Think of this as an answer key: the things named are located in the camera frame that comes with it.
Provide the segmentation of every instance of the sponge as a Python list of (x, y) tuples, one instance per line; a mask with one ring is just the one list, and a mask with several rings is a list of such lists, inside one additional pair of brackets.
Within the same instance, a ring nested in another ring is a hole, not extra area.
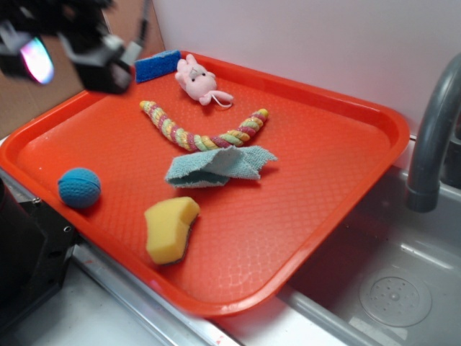
[(136, 82), (149, 81), (151, 79), (175, 72), (178, 61), (181, 59), (179, 50), (165, 50), (150, 58), (135, 62)]
[(157, 265), (179, 262), (184, 257), (191, 225), (200, 206), (191, 197), (163, 200), (150, 207), (146, 250)]

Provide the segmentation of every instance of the white wall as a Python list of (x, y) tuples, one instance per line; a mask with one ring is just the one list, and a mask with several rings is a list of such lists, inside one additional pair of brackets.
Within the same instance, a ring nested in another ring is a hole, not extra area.
[(153, 3), (166, 49), (386, 105), (412, 133), (440, 73), (461, 52), (461, 0)]

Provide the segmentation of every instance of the tray rim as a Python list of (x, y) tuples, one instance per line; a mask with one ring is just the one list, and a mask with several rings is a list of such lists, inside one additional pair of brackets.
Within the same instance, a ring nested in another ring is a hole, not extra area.
[[(408, 124), (403, 119), (402, 115), (388, 107), (316, 86), (314, 87), (264, 72), (244, 68), (232, 63), (207, 58), (195, 53), (194, 56), (201, 64), (210, 70), (219, 71), (218, 76), (222, 79), (237, 83), (244, 82), (248, 87), (254, 87), (256, 89), (263, 88), (265, 92), (277, 94), (287, 99), (295, 100), (296, 102), (302, 102), (313, 107), (321, 108), (322, 110), (328, 110), (339, 115), (351, 117), (360, 122), (364, 122), (364, 117), (372, 116), (372, 123), (369, 122), (370, 118), (367, 118), (368, 121), (365, 123), (379, 128), (390, 140), (390, 149), (387, 151), (386, 155), (382, 157), (372, 170), (366, 173), (360, 183), (338, 204), (334, 212), (309, 236), (308, 240), (300, 245), (298, 250), (283, 264), (281, 270), (277, 271), (262, 287), (260, 287), (260, 289), (236, 301), (222, 303), (198, 301), (187, 295), (182, 289), (171, 284), (158, 272), (152, 271), (151, 268), (147, 268), (137, 257), (123, 257), (122, 260), (117, 258), (116, 254), (123, 252), (124, 248), (121, 244), (116, 242), (110, 242), (109, 246), (104, 246), (104, 240), (107, 238), (103, 234), (104, 232), (92, 232), (91, 237), (88, 237), (91, 243), (108, 253), (109, 256), (132, 271), (133, 274), (139, 277), (151, 289), (160, 293), (164, 298), (174, 303), (179, 308), (204, 317), (227, 316), (237, 314), (238, 312), (242, 312), (263, 303), (265, 300), (271, 298), (289, 280), (294, 271), (296, 271), (296, 269), (306, 261), (308, 256), (320, 246), (321, 242), (334, 230), (341, 219), (362, 199), (367, 191), (384, 175), (387, 169), (403, 152), (408, 145), (410, 132)], [(51, 192), (47, 191), (26, 172), (17, 167), (14, 164), (14, 157), (32, 139), (40, 136), (73, 115), (78, 114), (83, 109), (91, 106), (104, 97), (106, 97), (104, 94), (82, 91), (15, 130), (5, 140), (3, 145), (0, 146), (0, 167), (32, 193), (40, 196), (58, 212), (65, 215), (77, 229), (88, 227), (88, 223), (79, 213), (64, 206), (55, 199)], [(354, 116), (348, 116), (342, 114), (342, 112), (338, 112), (338, 108), (342, 109), (344, 112), (350, 110), (361, 110), (361, 112), (354, 113)], [(151, 278), (151, 281), (146, 282), (143, 278)]]

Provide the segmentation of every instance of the blue ball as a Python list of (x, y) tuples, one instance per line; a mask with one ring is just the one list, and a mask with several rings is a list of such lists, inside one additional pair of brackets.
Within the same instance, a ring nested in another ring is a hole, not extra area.
[(86, 168), (67, 171), (58, 181), (61, 200), (72, 208), (91, 207), (101, 195), (98, 176)]

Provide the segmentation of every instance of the drain strainer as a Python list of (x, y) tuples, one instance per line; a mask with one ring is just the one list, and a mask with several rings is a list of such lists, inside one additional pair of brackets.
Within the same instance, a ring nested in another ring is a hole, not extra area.
[(432, 299), (427, 286), (414, 275), (386, 269), (365, 278), (360, 302), (373, 319), (392, 327), (407, 327), (428, 315)]

